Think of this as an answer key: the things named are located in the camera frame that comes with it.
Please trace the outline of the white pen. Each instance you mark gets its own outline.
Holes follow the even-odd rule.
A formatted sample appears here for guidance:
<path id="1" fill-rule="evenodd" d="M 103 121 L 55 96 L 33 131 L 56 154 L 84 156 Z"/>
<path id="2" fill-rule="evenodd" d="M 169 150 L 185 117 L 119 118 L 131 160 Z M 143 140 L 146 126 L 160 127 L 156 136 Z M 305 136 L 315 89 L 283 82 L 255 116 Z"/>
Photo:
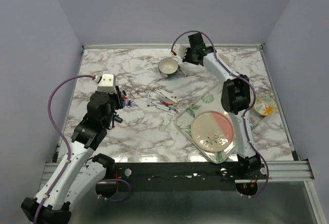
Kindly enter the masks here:
<path id="1" fill-rule="evenodd" d="M 147 94 L 147 106 L 149 107 L 151 105 L 151 95 L 150 93 Z"/>

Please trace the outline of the green white marker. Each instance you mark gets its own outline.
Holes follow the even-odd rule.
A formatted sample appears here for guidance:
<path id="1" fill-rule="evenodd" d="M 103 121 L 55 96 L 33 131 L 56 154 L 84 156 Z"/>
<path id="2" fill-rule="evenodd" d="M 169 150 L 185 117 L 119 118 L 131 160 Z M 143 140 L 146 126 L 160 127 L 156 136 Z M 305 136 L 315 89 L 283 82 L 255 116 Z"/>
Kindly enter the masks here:
<path id="1" fill-rule="evenodd" d="M 165 94 L 165 97 L 171 100 L 173 103 L 178 103 L 178 100 L 174 96 L 171 96 L 170 94 Z"/>

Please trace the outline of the maroon gel pen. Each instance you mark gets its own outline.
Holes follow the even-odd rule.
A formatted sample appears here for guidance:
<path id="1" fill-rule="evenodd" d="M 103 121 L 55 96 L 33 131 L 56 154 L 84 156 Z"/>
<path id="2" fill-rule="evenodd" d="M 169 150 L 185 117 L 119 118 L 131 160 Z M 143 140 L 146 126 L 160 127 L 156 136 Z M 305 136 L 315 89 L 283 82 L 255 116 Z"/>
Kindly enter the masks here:
<path id="1" fill-rule="evenodd" d="M 169 109 L 175 111 L 177 114 L 179 113 L 179 111 L 177 109 L 175 109 L 174 107 L 172 107 L 170 104 L 160 100 L 160 103 L 163 104 L 164 106 L 168 107 Z"/>

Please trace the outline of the blue capped white marker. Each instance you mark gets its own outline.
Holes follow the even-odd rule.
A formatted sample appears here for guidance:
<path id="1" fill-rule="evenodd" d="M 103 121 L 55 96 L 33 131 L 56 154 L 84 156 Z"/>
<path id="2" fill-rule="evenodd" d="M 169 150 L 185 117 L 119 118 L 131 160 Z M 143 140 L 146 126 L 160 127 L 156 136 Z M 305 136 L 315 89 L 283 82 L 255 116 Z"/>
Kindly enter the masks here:
<path id="1" fill-rule="evenodd" d="M 166 111 L 166 112 L 171 112 L 171 108 L 168 107 L 168 106 L 165 106 L 165 105 L 159 105 L 159 104 L 156 104 L 156 103 L 152 103 L 157 109 L 160 109 L 160 110 L 163 110 L 163 111 Z"/>

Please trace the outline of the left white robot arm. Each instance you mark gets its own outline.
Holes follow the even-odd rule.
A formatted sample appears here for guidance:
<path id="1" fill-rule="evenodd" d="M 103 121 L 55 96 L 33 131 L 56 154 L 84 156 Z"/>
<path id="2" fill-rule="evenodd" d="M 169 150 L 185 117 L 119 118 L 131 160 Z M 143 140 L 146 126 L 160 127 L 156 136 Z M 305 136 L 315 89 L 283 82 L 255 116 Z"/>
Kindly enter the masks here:
<path id="1" fill-rule="evenodd" d="M 74 129 L 68 152 L 43 188 L 33 197 L 25 198 L 21 208 L 33 223 L 68 223 L 76 203 L 99 180 L 109 180 L 114 174 L 114 160 L 98 154 L 90 167 L 80 170 L 91 158 L 122 108 L 118 86 L 98 87 L 87 104 L 87 113 Z"/>

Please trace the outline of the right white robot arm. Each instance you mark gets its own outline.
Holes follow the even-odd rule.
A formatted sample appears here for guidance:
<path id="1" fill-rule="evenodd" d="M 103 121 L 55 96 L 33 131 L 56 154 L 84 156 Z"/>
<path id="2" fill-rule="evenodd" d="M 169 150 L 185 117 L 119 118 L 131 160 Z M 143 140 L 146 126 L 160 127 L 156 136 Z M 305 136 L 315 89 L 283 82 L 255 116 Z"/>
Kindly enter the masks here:
<path id="1" fill-rule="evenodd" d="M 256 99 L 255 89 L 246 75 L 233 71 L 220 59 L 213 43 L 206 46 L 203 32 L 192 30 L 190 33 L 189 47 L 180 57 L 183 62 L 206 67 L 222 82 L 221 105 L 231 118 L 237 140 L 239 164 L 236 172 L 241 178 L 247 179 L 262 166 L 249 123 L 249 111 Z"/>

